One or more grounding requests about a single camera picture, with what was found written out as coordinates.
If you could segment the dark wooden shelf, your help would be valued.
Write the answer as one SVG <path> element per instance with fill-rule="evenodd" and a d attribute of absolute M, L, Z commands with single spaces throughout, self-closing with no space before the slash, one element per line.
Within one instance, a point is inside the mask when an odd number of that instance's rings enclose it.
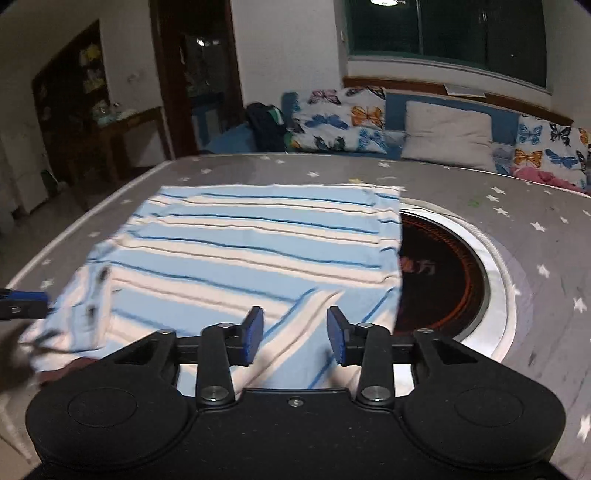
<path fill-rule="evenodd" d="M 96 109 L 110 105 L 99 22 L 35 76 L 32 91 L 51 172 L 70 183 L 100 151 Z"/>

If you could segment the round induction cooktop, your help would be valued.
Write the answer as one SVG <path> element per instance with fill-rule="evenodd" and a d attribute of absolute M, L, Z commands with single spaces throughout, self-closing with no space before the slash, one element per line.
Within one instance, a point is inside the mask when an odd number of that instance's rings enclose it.
<path fill-rule="evenodd" d="M 401 204 L 403 287 L 394 334 L 424 328 L 502 361 L 517 329 L 509 269 L 485 233 L 460 215 L 409 199 Z"/>

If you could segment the blue sofa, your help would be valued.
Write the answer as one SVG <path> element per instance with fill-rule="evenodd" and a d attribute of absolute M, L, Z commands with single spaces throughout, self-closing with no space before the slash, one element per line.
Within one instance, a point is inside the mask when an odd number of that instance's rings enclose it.
<path fill-rule="evenodd" d="M 478 112 L 491 117 L 493 159 L 495 173 L 510 175 L 510 160 L 514 153 L 521 111 L 481 103 L 479 99 L 464 99 L 427 95 L 417 92 L 386 93 L 386 152 L 384 158 L 399 160 L 404 144 L 406 106 L 409 101 L 419 101 L 459 110 Z M 232 127 L 211 140 L 206 146 L 214 154 L 259 153 L 249 124 Z"/>

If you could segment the wooden side table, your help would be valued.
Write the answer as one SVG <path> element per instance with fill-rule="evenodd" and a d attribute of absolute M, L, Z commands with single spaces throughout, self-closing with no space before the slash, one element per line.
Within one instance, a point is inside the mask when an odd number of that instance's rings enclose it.
<path fill-rule="evenodd" d="M 110 122 L 103 127 L 96 127 L 88 136 L 74 139 L 67 145 L 64 157 L 67 171 L 71 178 L 68 185 L 73 192 L 77 205 L 83 212 L 89 210 L 78 171 L 83 160 L 86 160 L 88 155 L 99 152 L 104 158 L 104 164 L 110 182 L 119 188 L 123 185 L 121 175 L 127 174 L 132 169 L 125 145 L 125 136 L 145 125 L 151 125 L 155 129 L 164 159 L 166 161 L 172 160 L 173 156 L 168 144 L 162 107 L 153 107 L 133 113 L 125 118 Z"/>

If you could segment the white refrigerator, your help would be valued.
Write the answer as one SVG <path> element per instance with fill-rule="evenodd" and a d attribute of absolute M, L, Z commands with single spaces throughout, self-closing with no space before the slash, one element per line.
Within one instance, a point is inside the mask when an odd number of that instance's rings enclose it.
<path fill-rule="evenodd" d="M 21 207 L 30 213 L 48 199 L 41 173 L 47 157 L 38 128 L 19 124 L 1 132 L 1 145 Z"/>

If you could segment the butterfly pillow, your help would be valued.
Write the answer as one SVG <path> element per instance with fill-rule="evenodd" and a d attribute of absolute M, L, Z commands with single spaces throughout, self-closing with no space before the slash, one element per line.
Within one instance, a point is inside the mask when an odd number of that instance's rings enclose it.
<path fill-rule="evenodd" d="M 354 87 L 284 95 L 287 147 L 298 152 L 387 154 L 386 92 Z"/>
<path fill-rule="evenodd" d="M 590 132 L 536 117 L 519 119 L 513 167 L 531 166 L 587 190 Z"/>

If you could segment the grey star tablecloth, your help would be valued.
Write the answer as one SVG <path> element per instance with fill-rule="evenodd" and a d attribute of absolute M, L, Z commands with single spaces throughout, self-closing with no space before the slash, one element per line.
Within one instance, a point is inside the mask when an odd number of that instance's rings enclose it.
<path fill-rule="evenodd" d="M 86 213 L 49 215 L 1 262 L 8 288 L 56 295 L 90 248 L 164 185 L 360 182 L 398 186 L 414 209 L 478 229 L 504 260 L 517 325 L 505 363 L 557 394 L 567 414 L 554 463 L 590 475 L 590 200 L 568 190 L 419 161 L 297 154 L 228 154 L 163 163 Z"/>

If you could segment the book on window ledge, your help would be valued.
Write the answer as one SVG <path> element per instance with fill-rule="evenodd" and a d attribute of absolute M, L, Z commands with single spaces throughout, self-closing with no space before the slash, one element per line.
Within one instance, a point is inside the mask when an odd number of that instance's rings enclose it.
<path fill-rule="evenodd" d="M 460 86 L 460 85 L 453 85 L 453 84 L 444 84 L 444 88 L 446 94 L 452 97 L 462 97 L 462 98 L 480 98 L 485 99 L 486 93 L 482 90 L 478 90 L 475 88 Z"/>

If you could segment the left butterfly pillow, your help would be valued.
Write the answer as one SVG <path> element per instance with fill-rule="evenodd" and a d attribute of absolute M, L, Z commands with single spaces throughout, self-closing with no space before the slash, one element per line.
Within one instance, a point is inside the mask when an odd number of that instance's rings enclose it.
<path fill-rule="evenodd" d="M 298 152 L 387 154 L 386 92 L 354 87 L 284 95 L 287 147 Z"/>

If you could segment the plain white pillow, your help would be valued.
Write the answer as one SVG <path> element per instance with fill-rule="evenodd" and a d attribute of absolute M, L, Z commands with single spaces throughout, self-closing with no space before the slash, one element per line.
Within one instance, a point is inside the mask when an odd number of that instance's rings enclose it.
<path fill-rule="evenodd" d="M 401 156 L 495 172 L 492 119 L 485 113 L 408 101 Z"/>

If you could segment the black backpack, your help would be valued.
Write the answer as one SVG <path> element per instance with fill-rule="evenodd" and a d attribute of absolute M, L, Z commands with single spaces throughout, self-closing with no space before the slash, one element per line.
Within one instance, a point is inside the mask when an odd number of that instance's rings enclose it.
<path fill-rule="evenodd" d="M 283 112 L 273 105 L 260 102 L 252 103 L 245 108 L 245 119 L 252 130 L 254 142 L 259 152 L 286 152 L 286 136 L 288 133 Z"/>

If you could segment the right butterfly pillow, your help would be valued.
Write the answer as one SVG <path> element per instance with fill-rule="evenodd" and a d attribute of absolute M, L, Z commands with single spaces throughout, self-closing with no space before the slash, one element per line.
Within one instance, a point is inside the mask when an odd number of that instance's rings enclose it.
<path fill-rule="evenodd" d="M 519 119 L 513 167 L 531 166 L 587 190 L 590 132 L 536 117 Z"/>

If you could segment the blue striped knit garment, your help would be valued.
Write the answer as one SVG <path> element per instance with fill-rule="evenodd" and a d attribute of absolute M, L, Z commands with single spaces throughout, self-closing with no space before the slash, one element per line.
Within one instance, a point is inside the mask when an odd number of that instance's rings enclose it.
<path fill-rule="evenodd" d="M 103 357 L 155 330 L 181 337 L 263 310 L 236 390 L 355 389 L 335 362 L 325 314 L 393 329 L 402 289 L 397 187 L 221 185 L 161 188 L 95 245 L 22 342 L 41 369 Z"/>

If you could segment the dark green window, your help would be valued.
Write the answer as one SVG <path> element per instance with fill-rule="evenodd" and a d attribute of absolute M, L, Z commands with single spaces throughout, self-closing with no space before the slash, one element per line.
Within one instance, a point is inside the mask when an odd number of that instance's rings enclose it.
<path fill-rule="evenodd" d="M 346 1 L 349 53 L 472 67 L 546 86 L 540 1 Z"/>

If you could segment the pink cloth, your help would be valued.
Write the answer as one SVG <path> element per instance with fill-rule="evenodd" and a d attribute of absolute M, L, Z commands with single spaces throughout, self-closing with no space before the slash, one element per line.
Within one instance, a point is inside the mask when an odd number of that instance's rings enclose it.
<path fill-rule="evenodd" d="M 512 175 L 516 178 L 525 181 L 585 193 L 584 189 L 568 182 L 567 180 L 561 179 L 551 172 L 546 172 L 531 166 L 525 166 L 520 168 L 513 167 Z"/>

